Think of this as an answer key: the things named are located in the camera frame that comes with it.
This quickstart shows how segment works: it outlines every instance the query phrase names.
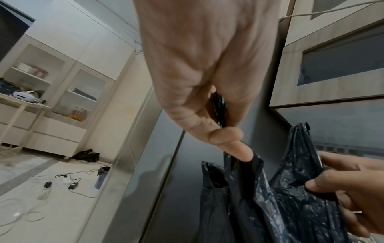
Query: shelf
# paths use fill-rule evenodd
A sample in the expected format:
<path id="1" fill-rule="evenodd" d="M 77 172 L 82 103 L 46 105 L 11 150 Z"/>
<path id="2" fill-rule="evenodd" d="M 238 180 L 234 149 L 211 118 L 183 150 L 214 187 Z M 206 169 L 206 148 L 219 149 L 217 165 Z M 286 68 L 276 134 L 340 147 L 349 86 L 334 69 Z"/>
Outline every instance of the shelf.
<path id="1" fill-rule="evenodd" d="M 80 96 L 81 98 L 83 98 L 83 99 L 85 99 L 85 100 L 92 101 L 92 102 L 95 102 L 95 103 L 96 103 L 96 100 L 92 100 L 92 99 L 90 99 L 90 98 L 88 98 L 88 97 L 82 96 L 81 94 L 75 93 L 75 92 L 70 91 L 70 90 L 67 90 L 67 92 L 69 92 L 69 93 L 71 93 L 71 94 L 74 94 L 74 95 L 76 95 L 76 96 Z"/>
<path id="2" fill-rule="evenodd" d="M 20 69 L 17 69 L 17 68 L 15 68 L 15 67 L 11 67 L 11 69 L 13 69 L 13 70 L 15 70 L 15 71 L 17 71 L 17 72 L 20 72 L 20 73 L 22 73 L 22 74 L 24 74 L 24 75 L 30 76 L 30 77 L 32 77 L 32 78 L 34 78 L 34 79 L 36 79 L 36 80 L 40 80 L 40 81 L 45 82 L 45 83 L 47 83 L 47 84 L 51 84 L 51 83 L 50 83 L 49 81 L 47 81 L 47 80 L 44 80 L 44 79 L 42 79 L 42 78 L 38 78 L 38 77 L 36 77 L 36 76 L 34 76 L 34 75 L 32 75 L 32 74 L 29 74 L 29 73 L 27 73 L 27 72 L 24 72 L 24 71 L 22 71 L 22 70 L 20 70 Z"/>

